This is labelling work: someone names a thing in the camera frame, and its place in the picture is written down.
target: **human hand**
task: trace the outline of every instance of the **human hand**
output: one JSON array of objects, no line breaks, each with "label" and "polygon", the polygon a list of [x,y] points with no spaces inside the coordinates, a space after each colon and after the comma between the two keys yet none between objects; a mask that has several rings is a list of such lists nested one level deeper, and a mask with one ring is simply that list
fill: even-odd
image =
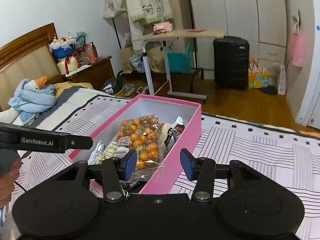
[{"label": "human hand", "polygon": [[11,193],[14,191],[14,182],[19,178],[21,166],[21,158],[18,157],[11,164],[9,172],[0,177],[0,208],[7,205],[11,200]]}]

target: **black suitcase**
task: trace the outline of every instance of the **black suitcase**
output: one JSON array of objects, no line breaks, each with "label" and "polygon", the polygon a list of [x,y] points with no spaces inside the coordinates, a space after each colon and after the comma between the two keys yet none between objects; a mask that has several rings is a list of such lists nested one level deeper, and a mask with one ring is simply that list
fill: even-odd
[{"label": "black suitcase", "polygon": [[218,86],[246,89],[248,87],[248,41],[227,36],[213,41],[214,79]]}]

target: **brown paper bag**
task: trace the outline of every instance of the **brown paper bag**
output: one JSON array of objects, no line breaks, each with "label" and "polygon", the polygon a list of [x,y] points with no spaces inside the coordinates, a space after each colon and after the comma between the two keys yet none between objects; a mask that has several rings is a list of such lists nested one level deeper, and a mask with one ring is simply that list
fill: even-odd
[{"label": "brown paper bag", "polygon": [[120,59],[122,63],[122,69],[124,74],[130,74],[133,72],[133,66],[130,62],[130,57],[134,55],[133,47],[128,47],[119,50]]},{"label": "brown paper bag", "polygon": [[155,73],[165,73],[164,57],[161,46],[147,51],[150,69]]}]

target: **wooden bedside table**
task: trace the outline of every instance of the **wooden bedside table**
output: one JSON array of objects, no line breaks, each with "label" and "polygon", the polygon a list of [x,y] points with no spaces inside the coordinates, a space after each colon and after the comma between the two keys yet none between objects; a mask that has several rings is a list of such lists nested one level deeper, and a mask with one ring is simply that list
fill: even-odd
[{"label": "wooden bedside table", "polygon": [[111,56],[98,58],[86,68],[70,77],[62,75],[64,81],[73,83],[90,83],[95,90],[100,90],[102,85],[110,78],[115,78],[111,65]]}]

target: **white metal table frame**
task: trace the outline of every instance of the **white metal table frame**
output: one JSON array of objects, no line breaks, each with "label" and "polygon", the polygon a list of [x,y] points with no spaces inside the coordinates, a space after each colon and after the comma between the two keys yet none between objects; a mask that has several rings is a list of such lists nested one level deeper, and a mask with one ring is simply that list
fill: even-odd
[{"label": "white metal table frame", "polygon": [[[144,63],[144,68],[146,70],[146,76],[147,76],[148,88],[149,88],[150,95],[156,95],[167,83],[169,83],[169,87],[170,87],[170,89],[168,91],[169,96],[198,98],[198,99],[203,99],[205,102],[207,100],[206,95],[198,95],[198,94],[190,94],[190,93],[172,91],[171,76],[170,76],[170,69],[169,69],[169,60],[168,60],[168,48],[166,45],[166,41],[173,40],[173,39],[178,39],[178,37],[176,37],[176,38],[173,38],[173,37],[161,38],[158,40],[145,40],[145,41],[143,41],[143,45],[142,45],[143,63]],[[167,81],[156,92],[154,92],[154,88],[153,88],[153,83],[152,83],[152,78],[151,78],[151,70],[150,70],[150,65],[149,65],[149,60],[148,60],[148,55],[147,55],[147,50],[146,50],[147,43],[154,42],[154,41],[163,42],[164,65],[165,65],[165,71],[166,71],[166,76],[167,76]]]}]

